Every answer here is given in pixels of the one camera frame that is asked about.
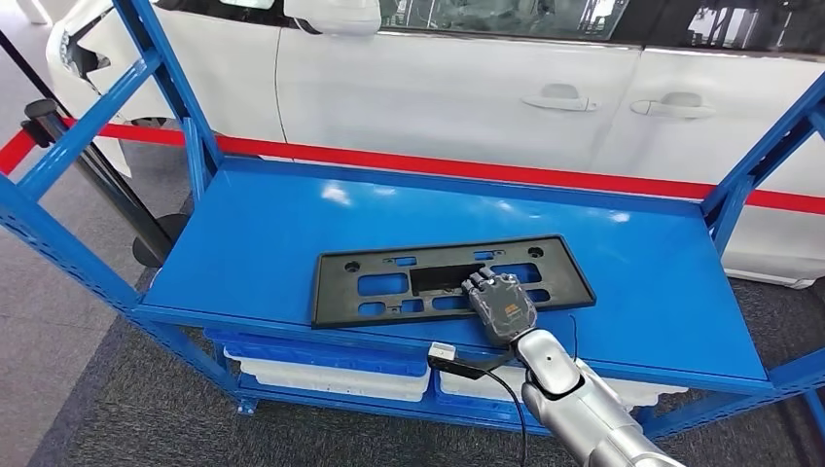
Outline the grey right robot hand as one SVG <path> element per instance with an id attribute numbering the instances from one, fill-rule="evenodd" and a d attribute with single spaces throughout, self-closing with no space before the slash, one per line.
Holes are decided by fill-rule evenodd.
<path id="1" fill-rule="evenodd" d="M 494 345 L 510 345 L 535 328 L 536 306 L 514 274 L 484 267 L 463 280 L 461 287 Z"/>

